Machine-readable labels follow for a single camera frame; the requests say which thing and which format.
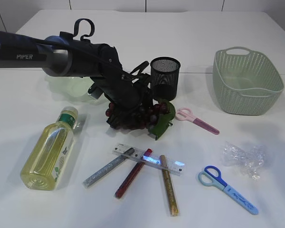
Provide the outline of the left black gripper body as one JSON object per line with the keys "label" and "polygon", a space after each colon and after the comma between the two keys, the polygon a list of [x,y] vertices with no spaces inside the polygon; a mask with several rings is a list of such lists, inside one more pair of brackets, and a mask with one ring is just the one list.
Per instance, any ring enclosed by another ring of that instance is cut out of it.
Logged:
{"label": "left black gripper body", "polygon": [[150,100],[150,75],[143,73],[149,65],[144,61],[134,69],[138,74],[123,70],[118,59],[92,60],[90,78],[102,89],[103,95],[123,109],[135,109],[144,101]]}

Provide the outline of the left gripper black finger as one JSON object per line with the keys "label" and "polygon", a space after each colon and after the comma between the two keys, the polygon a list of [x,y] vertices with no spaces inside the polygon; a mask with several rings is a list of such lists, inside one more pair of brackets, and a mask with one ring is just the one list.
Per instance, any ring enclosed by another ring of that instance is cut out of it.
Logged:
{"label": "left gripper black finger", "polygon": [[106,110],[107,123],[110,127],[121,127],[129,120],[131,109],[123,109],[119,106],[110,106]]}

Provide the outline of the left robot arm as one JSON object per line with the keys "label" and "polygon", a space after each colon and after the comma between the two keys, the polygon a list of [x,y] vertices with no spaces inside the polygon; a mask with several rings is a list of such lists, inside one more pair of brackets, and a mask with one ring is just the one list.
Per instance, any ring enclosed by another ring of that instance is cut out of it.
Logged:
{"label": "left robot arm", "polygon": [[153,105],[148,87],[150,75],[143,73],[145,61],[134,69],[137,75],[123,71],[116,48],[74,40],[61,32],[45,40],[0,31],[0,68],[42,68],[53,77],[89,77],[93,84],[87,93],[93,99],[104,95],[114,105],[107,123],[116,128],[142,106]]}

